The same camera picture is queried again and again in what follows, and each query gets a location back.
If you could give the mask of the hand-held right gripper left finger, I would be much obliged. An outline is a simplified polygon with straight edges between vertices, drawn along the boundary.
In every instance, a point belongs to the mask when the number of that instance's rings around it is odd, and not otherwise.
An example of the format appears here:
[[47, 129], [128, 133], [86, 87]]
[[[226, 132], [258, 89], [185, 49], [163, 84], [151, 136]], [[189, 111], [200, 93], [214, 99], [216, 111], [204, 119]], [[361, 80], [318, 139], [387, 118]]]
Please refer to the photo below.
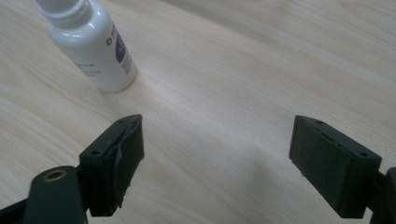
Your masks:
[[79, 155], [83, 192], [93, 217], [111, 217], [121, 208], [145, 156], [142, 121], [140, 114], [118, 119]]

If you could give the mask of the white plastic bottle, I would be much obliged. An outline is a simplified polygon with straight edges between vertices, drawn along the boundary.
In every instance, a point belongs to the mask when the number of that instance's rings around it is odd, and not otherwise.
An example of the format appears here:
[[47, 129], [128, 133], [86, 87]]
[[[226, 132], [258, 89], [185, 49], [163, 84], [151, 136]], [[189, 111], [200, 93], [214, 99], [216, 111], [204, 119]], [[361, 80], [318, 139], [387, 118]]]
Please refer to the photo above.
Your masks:
[[127, 88], [137, 74], [133, 58], [106, 9], [95, 0], [36, 0], [49, 37], [102, 91]]

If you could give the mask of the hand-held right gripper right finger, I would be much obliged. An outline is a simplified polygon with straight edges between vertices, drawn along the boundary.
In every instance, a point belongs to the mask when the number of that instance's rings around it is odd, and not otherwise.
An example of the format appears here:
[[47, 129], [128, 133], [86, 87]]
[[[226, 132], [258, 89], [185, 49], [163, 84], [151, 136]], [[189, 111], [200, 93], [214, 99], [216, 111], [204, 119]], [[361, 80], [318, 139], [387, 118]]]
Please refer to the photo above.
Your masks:
[[297, 116], [289, 157], [340, 217], [363, 217], [379, 155], [321, 120]]

